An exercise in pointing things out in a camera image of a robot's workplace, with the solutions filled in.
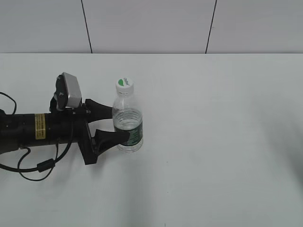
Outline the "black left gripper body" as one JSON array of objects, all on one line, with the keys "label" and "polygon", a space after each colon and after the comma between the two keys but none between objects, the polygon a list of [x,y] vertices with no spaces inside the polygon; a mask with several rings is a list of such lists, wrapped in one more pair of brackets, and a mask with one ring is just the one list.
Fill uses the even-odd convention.
[{"label": "black left gripper body", "polygon": [[67,144],[62,154],[55,158],[55,163],[66,156],[72,143],[78,144],[85,165],[97,162],[96,143],[89,129],[93,116],[92,103],[91,99],[87,99],[76,108],[64,107],[59,110],[58,102],[51,100],[50,113],[47,115],[47,139],[50,144]]}]

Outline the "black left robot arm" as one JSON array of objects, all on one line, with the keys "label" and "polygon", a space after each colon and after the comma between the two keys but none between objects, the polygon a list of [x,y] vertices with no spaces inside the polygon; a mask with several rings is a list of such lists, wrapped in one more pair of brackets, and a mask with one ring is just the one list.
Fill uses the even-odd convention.
[{"label": "black left robot arm", "polygon": [[130,138],[129,132],[96,130],[92,136],[89,123],[112,119],[112,108],[91,99],[77,108],[56,109],[51,101],[50,113],[5,114],[0,112],[0,152],[7,153],[20,148],[77,143],[84,163],[95,164],[99,155],[122,144]]}]

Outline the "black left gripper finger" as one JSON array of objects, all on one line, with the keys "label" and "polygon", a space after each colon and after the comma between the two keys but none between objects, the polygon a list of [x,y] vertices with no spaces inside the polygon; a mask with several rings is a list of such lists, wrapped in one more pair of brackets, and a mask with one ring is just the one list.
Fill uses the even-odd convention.
[{"label": "black left gripper finger", "polygon": [[86,99],[85,106],[88,110],[88,113],[86,114],[88,123],[113,118],[112,107],[110,106],[102,105],[93,101],[92,99]]},{"label": "black left gripper finger", "polygon": [[130,133],[127,131],[118,131],[118,132],[110,132],[110,131],[102,131],[96,130],[94,141],[95,141],[95,154],[98,157],[103,154],[105,151],[110,148],[127,142],[130,138]]}]

